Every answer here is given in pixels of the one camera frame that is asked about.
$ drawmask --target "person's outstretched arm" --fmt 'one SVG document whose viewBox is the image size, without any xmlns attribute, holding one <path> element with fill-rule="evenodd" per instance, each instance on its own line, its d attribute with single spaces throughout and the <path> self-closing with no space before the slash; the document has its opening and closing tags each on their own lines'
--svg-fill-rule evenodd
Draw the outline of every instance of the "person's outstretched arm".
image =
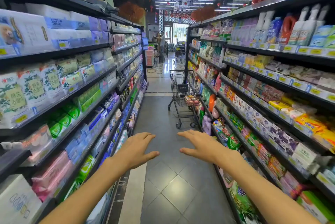
<svg viewBox="0 0 335 224">
<path fill-rule="evenodd" d="M 188 138 L 195 149 L 180 152 L 221 167 L 243 188 L 269 224 L 320 224 L 309 212 L 255 171 L 236 150 L 224 147 L 206 133 L 188 130 L 178 135 Z"/>
<path fill-rule="evenodd" d="M 107 158 L 101 167 L 68 199 L 57 206 L 41 224 L 83 224 L 107 190 L 127 170 L 139 167 L 159 152 L 144 154 L 155 137 L 148 132 L 128 138 L 120 150 Z"/>
</svg>

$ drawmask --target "orange bottle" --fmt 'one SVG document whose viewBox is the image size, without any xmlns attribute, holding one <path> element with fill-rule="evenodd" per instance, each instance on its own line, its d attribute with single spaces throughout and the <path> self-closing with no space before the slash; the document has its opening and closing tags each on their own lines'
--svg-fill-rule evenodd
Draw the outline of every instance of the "orange bottle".
<svg viewBox="0 0 335 224">
<path fill-rule="evenodd" d="M 280 44 L 287 44 L 290 39 L 291 32 L 293 30 L 296 18 L 292 16 L 291 13 L 288 13 L 283 20 L 283 25 L 281 27 L 281 33 L 279 37 Z"/>
</svg>

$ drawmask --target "white bottle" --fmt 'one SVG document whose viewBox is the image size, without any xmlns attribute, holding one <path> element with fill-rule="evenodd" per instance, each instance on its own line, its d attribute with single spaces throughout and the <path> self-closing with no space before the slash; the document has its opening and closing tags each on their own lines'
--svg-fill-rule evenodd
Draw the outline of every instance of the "white bottle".
<svg viewBox="0 0 335 224">
<path fill-rule="evenodd" d="M 298 38 L 299 38 L 301 28 L 304 25 L 306 15 L 307 15 L 309 10 L 310 10 L 310 8 L 308 6 L 306 6 L 301 11 L 299 20 L 297 22 L 295 22 L 292 33 L 291 33 L 291 36 L 290 36 L 290 39 L 288 40 L 289 45 L 296 45 L 296 43 L 298 41 Z"/>
<path fill-rule="evenodd" d="M 320 26 L 324 25 L 325 24 L 325 16 L 328 12 L 328 10 L 330 9 L 330 6 L 329 4 L 328 5 L 325 5 L 322 7 L 321 11 L 320 11 L 320 14 L 319 14 L 319 17 L 318 17 L 318 20 L 316 21 L 316 27 L 315 29 L 319 28 Z"/>
<path fill-rule="evenodd" d="M 268 31 L 269 31 L 269 28 L 270 28 L 270 24 L 271 24 L 273 15 L 274 15 L 274 10 L 269 10 L 269 11 L 266 12 L 265 19 L 264 19 L 264 24 L 263 24 L 262 31 L 261 31 L 261 35 L 260 35 L 259 41 L 258 41 L 259 43 L 265 43 L 266 42 L 266 39 L 268 37 Z"/>
<path fill-rule="evenodd" d="M 297 45 L 299 46 L 308 46 L 313 36 L 316 27 L 316 17 L 318 16 L 319 10 L 321 6 L 320 4 L 316 4 L 312 7 L 310 17 L 306 20 L 301 27 L 301 31 L 299 34 L 299 38 L 297 41 Z"/>
<path fill-rule="evenodd" d="M 266 12 L 261 12 L 259 13 L 259 19 L 255 28 L 255 33 L 254 33 L 254 37 L 252 39 L 252 42 L 258 42 L 259 37 L 261 35 L 261 30 L 264 24 L 264 18 L 265 18 Z"/>
</svg>

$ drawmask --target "right arm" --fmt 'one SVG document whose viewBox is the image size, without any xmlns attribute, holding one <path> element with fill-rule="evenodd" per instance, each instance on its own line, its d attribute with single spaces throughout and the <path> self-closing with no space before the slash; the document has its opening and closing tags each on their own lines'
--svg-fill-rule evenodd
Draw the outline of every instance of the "right arm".
<svg viewBox="0 0 335 224">
<path fill-rule="evenodd" d="M 178 135 L 188 138 L 195 146 L 195 149 L 181 148 L 181 153 L 221 167 L 243 188 L 269 224 L 320 224 L 296 201 L 254 170 L 238 151 L 224 147 L 199 131 L 188 130 Z"/>
</svg>

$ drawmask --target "left hand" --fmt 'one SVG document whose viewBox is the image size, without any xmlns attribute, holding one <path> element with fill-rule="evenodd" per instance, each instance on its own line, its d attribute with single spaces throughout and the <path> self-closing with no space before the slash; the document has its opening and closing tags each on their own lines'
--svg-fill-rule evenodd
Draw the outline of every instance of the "left hand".
<svg viewBox="0 0 335 224">
<path fill-rule="evenodd" d="M 159 155 L 158 151 L 144 154 L 148 144 L 155 137 L 156 135 L 149 132 L 137 133 L 128 138 L 114 156 L 126 163 L 127 170 L 137 168 Z"/>
</svg>

